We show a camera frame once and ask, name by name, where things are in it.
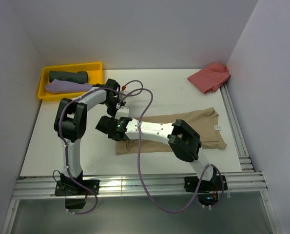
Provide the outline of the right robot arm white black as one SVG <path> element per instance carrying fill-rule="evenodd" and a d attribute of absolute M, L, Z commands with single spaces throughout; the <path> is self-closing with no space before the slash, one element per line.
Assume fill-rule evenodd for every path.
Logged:
<path fill-rule="evenodd" d="M 143 140 L 168 145 L 179 160 L 190 163 L 203 189 L 210 190 L 217 183 L 218 170 L 203 154 L 200 135 L 181 119 L 173 123 L 151 123 L 130 117 L 102 116 L 96 129 L 114 141 L 136 140 L 137 157 L 144 149 Z"/>

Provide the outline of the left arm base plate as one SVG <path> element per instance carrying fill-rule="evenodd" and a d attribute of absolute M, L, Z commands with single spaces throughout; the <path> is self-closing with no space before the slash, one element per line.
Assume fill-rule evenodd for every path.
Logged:
<path fill-rule="evenodd" d="M 81 210 L 86 204 L 89 195 L 98 195 L 99 180 L 80 181 L 82 186 L 70 181 L 59 180 L 56 184 L 54 195 L 65 197 L 65 208 L 69 210 Z"/>

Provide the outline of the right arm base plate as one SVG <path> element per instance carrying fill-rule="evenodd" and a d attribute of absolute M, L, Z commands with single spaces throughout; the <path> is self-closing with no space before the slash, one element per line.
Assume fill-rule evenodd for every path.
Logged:
<path fill-rule="evenodd" d="M 211 181 L 204 181 L 202 180 L 198 189 L 199 193 L 209 193 L 214 190 L 224 191 L 228 189 L 226 177 L 222 176 L 223 182 L 221 182 L 220 176 L 217 176 L 214 180 Z M 199 183 L 199 178 L 197 176 L 186 176 L 184 177 L 184 189 L 186 192 L 194 193 L 196 187 Z"/>

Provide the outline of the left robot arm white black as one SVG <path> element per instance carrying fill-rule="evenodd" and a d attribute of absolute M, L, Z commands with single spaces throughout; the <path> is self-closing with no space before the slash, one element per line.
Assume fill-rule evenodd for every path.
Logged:
<path fill-rule="evenodd" d="M 87 113 L 98 104 L 107 107 L 107 114 L 115 117 L 119 106 L 120 85 L 113 79 L 94 85 L 79 97 L 63 98 L 58 107 L 54 130 L 63 146 L 62 186 L 73 195 L 83 191 L 83 170 L 80 164 L 80 142 L 87 126 Z"/>

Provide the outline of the beige t shirt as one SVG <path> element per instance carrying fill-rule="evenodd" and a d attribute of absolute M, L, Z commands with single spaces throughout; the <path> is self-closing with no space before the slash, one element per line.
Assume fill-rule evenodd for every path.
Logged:
<path fill-rule="evenodd" d="M 187 113 L 178 113 L 172 115 L 147 116 L 143 117 L 145 122 L 153 123 L 171 123 L 176 119 L 182 119 L 187 122 L 199 135 L 202 143 L 202 149 L 220 149 L 224 150 L 227 144 L 224 142 L 218 126 L 219 114 L 213 107 L 204 110 L 195 110 Z M 116 142 L 115 155 L 134 154 L 138 151 L 138 140 Z M 142 140 L 141 153 L 171 152 L 169 145 Z"/>

